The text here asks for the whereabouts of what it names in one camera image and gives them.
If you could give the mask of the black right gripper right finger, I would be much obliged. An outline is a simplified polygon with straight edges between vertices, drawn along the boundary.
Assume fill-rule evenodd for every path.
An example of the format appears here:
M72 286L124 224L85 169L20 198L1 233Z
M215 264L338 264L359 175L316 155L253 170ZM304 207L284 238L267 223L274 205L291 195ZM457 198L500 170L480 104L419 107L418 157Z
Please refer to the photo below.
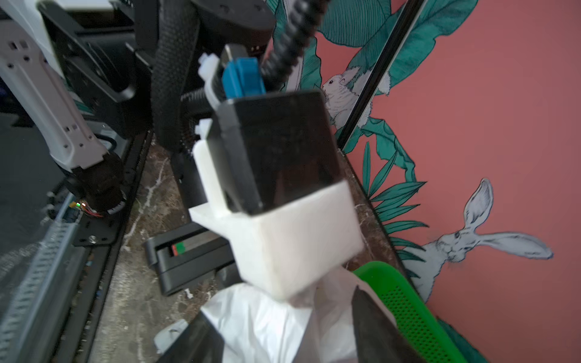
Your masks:
M372 297L358 287L352 314L359 362L425 362Z

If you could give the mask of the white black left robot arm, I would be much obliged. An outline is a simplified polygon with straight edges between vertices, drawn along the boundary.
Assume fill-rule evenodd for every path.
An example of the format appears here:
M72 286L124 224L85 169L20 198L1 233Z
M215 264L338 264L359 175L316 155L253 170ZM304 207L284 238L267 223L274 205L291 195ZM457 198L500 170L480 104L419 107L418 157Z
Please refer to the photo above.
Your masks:
M243 46L262 57L275 16L262 1L3 1L1 77L39 128L82 213L126 205L119 156L78 104L123 139L153 131L169 151L224 98L221 72L198 58Z

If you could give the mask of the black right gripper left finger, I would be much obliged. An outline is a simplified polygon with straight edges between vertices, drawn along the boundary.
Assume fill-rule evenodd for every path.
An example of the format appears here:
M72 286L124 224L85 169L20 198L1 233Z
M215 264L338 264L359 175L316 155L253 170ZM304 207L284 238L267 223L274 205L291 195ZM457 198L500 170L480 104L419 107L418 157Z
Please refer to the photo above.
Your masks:
M205 314L200 312L157 363L221 363L224 340Z

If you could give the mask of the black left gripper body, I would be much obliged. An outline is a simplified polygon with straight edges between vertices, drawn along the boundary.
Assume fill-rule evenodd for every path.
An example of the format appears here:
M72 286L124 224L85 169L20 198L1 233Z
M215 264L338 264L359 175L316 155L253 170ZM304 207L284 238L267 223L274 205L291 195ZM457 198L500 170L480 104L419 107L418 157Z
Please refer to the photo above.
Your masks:
M170 165L184 207L205 204L207 198L194 159L173 154ZM143 247L164 296L208 278L216 278L220 290L242 282L229 242L192 221L149 238Z

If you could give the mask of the white plastic bag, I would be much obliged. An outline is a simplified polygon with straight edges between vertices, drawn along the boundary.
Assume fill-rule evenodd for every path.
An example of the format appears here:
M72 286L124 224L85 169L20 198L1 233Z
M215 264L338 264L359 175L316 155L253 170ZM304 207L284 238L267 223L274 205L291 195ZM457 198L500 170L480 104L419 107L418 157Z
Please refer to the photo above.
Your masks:
M290 301L240 283L218 292L200 312L224 340L222 362L357 362L352 314L357 287L396 327L369 285L342 267Z

